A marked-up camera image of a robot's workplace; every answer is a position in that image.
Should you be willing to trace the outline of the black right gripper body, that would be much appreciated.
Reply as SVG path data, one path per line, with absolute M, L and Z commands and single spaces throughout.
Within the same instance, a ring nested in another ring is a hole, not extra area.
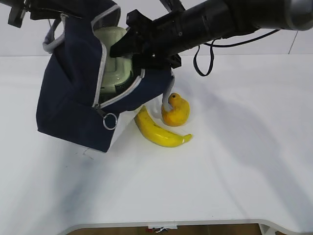
M 133 42 L 130 53 L 133 66 L 142 69 L 173 69 L 181 66 L 181 57 L 172 52 L 173 43 L 178 38 L 175 20 L 179 11 L 172 11 L 156 20 L 151 20 L 137 9 L 129 12 L 126 24 Z

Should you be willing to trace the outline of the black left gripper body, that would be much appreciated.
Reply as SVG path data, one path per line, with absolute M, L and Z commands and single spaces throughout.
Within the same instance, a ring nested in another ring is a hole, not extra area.
M 64 11 L 54 0 L 7 0 L 10 7 L 8 24 L 21 27 L 26 12 L 32 20 L 57 19 Z

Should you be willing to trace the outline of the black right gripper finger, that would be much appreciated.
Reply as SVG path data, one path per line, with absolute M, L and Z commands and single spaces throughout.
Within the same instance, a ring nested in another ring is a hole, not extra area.
M 147 29 L 128 27 L 126 34 L 110 49 L 110 57 L 128 55 L 146 55 L 144 46 L 147 42 Z

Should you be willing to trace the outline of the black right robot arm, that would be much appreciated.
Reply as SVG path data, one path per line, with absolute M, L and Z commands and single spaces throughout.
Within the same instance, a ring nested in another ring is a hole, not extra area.
M 189 9 L 164 0 L 167 14 L 151 20 L 133 10 L 127 33 L 110 49 L 111 57 L 130 56 L 145 69 L 178 68 L 179 54 L 208 41 L 251 34 L 259 29 L 305 31 L 313 26 L 310 0 L 206 0 Z

